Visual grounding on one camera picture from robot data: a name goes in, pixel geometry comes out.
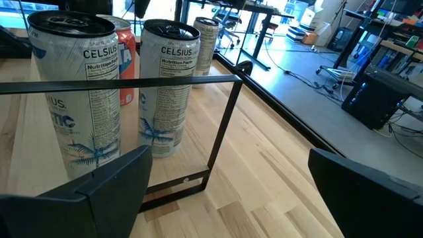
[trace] energy drink can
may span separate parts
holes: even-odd
[[[109,20],[116,27],[119,37],[119,79],[133,79],[135,77],[135,35],[131,23],[119,17],[97,15]],[[134,99],[134,89],[120,89],[120,106],[127,105]]]
[[[171,20],[147,20],[141,33],[141,78],[184,77],[195,72],[200,32]],[[154,157],[176,153],[184,133],[191,85],[139,90],[140,145],[152,145]]]
[[[41,80],[119,77],[118,35],[102,18],[69,11],[28,17]],[[71,179],[120,156],[119,90],[46,93],[56,137]]]
[[[219,23],[206,17],[197,17],[194,28],[200,31],[200,53],[198,53],[196,75],[208,75],[219,33]],[[201,88],[204,85],[193,85],[193,87]]]

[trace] wooden table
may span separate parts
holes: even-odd
[[[1,80],[37,80],[34,66],[0,60]],[[229,74],[217,62],[210,73]],[[206,168],[230,90],[192,90],[182,149],[154,160],[150,184]],[[124,152],[136,146],[136,110],[137,100],[122,107]],[[35,196],[67,182],[44,95],[0,96],[0,112],[0,193]],[[206,191],[138,215],[131,237],[341,237],[307,167],[312,147],[244,88]]]

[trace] gray floor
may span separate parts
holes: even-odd
[[[289,50],[309,48],[309,46],[290,42],[286,38],[274,40],[268,45],[268,48],[277,49],[269,50],[269,54],[276,64],[300,74],[312,82],[325,83],[327,80],[328,85],[334,83],[334,80],[328,78],[327,73],[322,72],[320,75],[316,75],[315,71],[320,65],[333,65],[331,61],[338,57],[336,54],[282,51],[279,50],[281,45]],[[237,49],[228,50],[226,56],[235,62],[238,53]],[[245,56],[241,57],[241,61],[247,59]],[[259,59],[271,65],[272,69],[264,71],[256,65],[252,72],[252,78],[275,95],[281,103],[297,114],[306,124],[345,154],[347,158],[423,186],[423,159],[407,151],[396,141],[394,136],[386,138],[369,130],[361,122],[343,111],[338,104],[317,94],[298,79],[284,75],[282,70],[271,62],[266,50],[261,50]],[[350,89],[350,87],[343,87],[344,98]],[[403,116],[397,123],[416,130],[423,130],[423,123],[408,115]],[[402,134],[408,134],[402,132],[399,128],[394,129]],[[387,128],[382,130],[381,133],[389,135]],[[409,149],[423,155],[423,138],[400,135],[397,137]]]

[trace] white can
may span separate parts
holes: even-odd
[[[41,80],[118,79],[113,23],[69,11],[40,11],[28,22]],[[120,156],[118,89],[46,93],[46,99],[71,179]]]
[[[219,34],[219,23],[206,17],[197,17],[194,21],[194,28],[200,31],[200,53],[198,53],[196,75],[208,75],[213,60],[217,35]],[[201,84],[193,85],[192,87],[199,89],[204,86],[204,84]]]
[[[141,78],[184,77],[195,72],[200,33],[171,20],[147,20],[141,33]],[[184,133],[191,85],[139,89],[140,145],[152,145],[154,157],[176,153]]]

